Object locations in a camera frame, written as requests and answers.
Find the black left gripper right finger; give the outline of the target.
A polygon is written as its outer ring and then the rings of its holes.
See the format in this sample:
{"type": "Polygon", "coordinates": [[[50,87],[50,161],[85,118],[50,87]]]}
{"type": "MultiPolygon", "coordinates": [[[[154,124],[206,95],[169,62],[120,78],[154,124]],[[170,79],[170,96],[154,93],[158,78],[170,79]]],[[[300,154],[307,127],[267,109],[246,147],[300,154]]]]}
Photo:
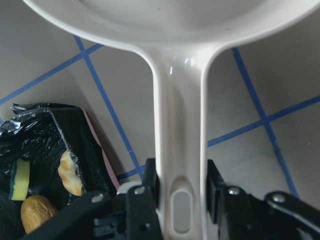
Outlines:
{"type": "Polygon", "coordinates": [[[320,212],[297,197],[273,191],[260,200],[227,184],[207,161],[206,206],[220,240],[318,240],[320,212]]]}

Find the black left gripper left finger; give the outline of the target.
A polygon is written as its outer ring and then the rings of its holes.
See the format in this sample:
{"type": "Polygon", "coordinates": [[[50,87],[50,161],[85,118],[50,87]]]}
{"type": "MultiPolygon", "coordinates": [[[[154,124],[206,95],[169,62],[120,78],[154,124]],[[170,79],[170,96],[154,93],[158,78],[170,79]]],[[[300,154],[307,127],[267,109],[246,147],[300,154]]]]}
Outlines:
{"type": "Polygon", "coordinates": [[[161,240],[156,161],[146,160],[143,180],[111,197],[92,191],[45,222],[26,240],[161,240]]]}

